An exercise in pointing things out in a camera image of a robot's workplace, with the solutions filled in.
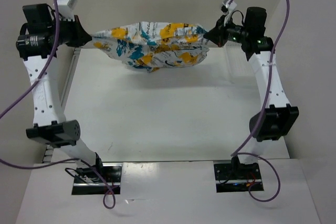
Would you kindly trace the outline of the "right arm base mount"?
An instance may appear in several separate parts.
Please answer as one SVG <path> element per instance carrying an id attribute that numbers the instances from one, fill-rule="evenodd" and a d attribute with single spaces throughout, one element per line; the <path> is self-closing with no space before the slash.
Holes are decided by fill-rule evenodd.
<path id="1" fill-rule="evenodd" d="M 232 161 L 216 161 L 213 164 L 217 193 L 264 191 L 258 163 L 233 164 Z"/>

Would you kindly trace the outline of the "patterned white teal yellow shorts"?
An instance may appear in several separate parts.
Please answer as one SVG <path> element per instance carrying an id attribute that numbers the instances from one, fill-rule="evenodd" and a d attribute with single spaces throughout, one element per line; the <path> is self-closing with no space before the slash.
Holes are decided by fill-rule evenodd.
<path id="1" fill-rule="evenodd" d="M 154 72 L 201 63 L 209 51 L 206 32 L 200 25 L 139 22 L 96 32 L 91 44 L 111 59 Z"/>

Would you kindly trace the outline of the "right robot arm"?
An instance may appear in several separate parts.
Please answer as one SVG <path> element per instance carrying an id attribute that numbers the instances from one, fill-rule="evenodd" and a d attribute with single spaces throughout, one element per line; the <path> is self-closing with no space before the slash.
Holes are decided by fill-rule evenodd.
<path id="1" fill-rule="evenodd" d="M 285 95 L 276 66 L 274 43 L 265 36 L 267 13 L 261 7 L 249 7 L 241 25 L 233 22 L 234 7 L 222 7 L 223 15 L 205 38 L 222 47 L 232 41 L 241 45 L 257 81 L 261 109 L 249 121 L 249 140 L 233 153 L 230 166 L 235 178 L 243 178 L 248 165 L 256 163 L 267 145 L 286 136 L 299 116 L 299 109 Z"/>

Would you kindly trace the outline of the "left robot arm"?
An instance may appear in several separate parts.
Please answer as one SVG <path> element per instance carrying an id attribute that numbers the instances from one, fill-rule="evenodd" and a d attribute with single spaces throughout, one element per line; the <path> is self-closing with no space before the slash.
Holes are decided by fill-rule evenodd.
<path id="1" fill-rule="evenodd" d="M 92 37 L 77 15 L 72 18 L 57 15 L 48 4 L 25 5 L 23 12 L 27 22 L 22 25 L 16 48 L 28 72 L 34 102 L 33 126 L 26 129 L 26 135 L 38 143 L 61 149 L 75 158 L 79 167 L 89 164 L 87 177 L 93 182 L 101 181 L 105 175 L 101 159 L 81 140 L 79 122 L 66 119 L 57 84 L 57 48 L 63 44 L 80 47 Z"/>

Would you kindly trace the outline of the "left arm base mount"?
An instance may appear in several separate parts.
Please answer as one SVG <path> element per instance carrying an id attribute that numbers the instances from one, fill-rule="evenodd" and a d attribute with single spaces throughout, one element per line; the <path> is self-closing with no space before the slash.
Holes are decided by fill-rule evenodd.
<path id="1" fill-rule="evenodd" d="M 104 195 L 108 188 L 101 178 L 99 178 L 89 168 L 65 168 L 66 172 L 74 179 L 72 185 L 72 195 Z M 103 163 L 100 171 L 101 176 L 112 188 L 116 195 L 121 191 L 122 164 Z"/>

